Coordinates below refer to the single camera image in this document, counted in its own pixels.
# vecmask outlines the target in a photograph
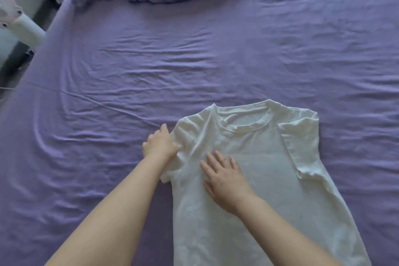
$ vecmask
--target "left hand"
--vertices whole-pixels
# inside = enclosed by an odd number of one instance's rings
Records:
[[[177,146],[172,142],[166,124],[162,124],[159,130],[149,135],[142,147],[144,158],[154,155],[169,162],[177,155]]]

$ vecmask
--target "forearm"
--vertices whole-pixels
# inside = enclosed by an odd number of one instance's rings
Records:
[[[341,266],[257,196],[240,203],[237,215],[274,266]]]
[[[154,155],[143,159],[46,265],[130,265],[166,162]]]

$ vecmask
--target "t-shirt neckline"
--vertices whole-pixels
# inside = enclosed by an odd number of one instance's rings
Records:
[[[212,116],[214,117],[215,121],[219,126],[221,126],[224,129],[227,129],[231,132],[237,132],[237,133],[246,133],[246,132],[251,132],[256,129],[262,128],[263,126],[267,125],[270,120],[273,117],[273,109],[272,109],[272,104],[273,101],[268,99],[262,102],[257,102],[257,103],[252,103],[252,104],[247,104],[247,105],[242,105],[242,106],[232,106],[232,107],[220,107],[217,106],[216,104],[213,104],[211,106],[212,108]],[[234,113],[242,113],[242,112],[253,112],[254,110],[265,110],[264,116],[253,123],[250,124],[245,124],[245,125],[233,125],[229,124],[227,121],[225,121],[220,114],[234,114]]]

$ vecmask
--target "purple bed sheet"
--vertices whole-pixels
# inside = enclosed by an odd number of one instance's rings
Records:
[[[399,0],[65,0],[1,114],[0,260],[42,265],[162,123],[271,98],[320,116],[321,158],[374,266],[399,261]],[[135,265],[172,265],[159,184]]]

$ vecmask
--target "finger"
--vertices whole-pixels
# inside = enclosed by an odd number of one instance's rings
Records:
[[[213,168],[213,170],[217,173],[219,170],[223,168],[219,162],[213,157],[210,153],[206,154],[206,158],[208,160],[208,165]]]
[[[169,133],[169,130],[167,129],[166,123],[162,124],[161,133]]]
[[[205,161],[200,162],[201,168],[209,180],[212,180],[216,173]]]
[[[230,163],[232,164],[232,167],[234,169],[241,171],[240,166],[238,165],[237,161],[233,157],[230,157]]]
[[[209,194],[209,196],[211,196],[211,198],[214,199],[215,193],[213,192],[211,183],[204,181],[202,184],[203,184],[203,187],[205,188],[206,192]]]
[[[223,157],[223,155],[218,152],[217,150],[215,150],[215,156],[217,161],[219,161],[219,163],[224,167],[224,168],[231,168],[230,164],[227,162],[227,160]]]

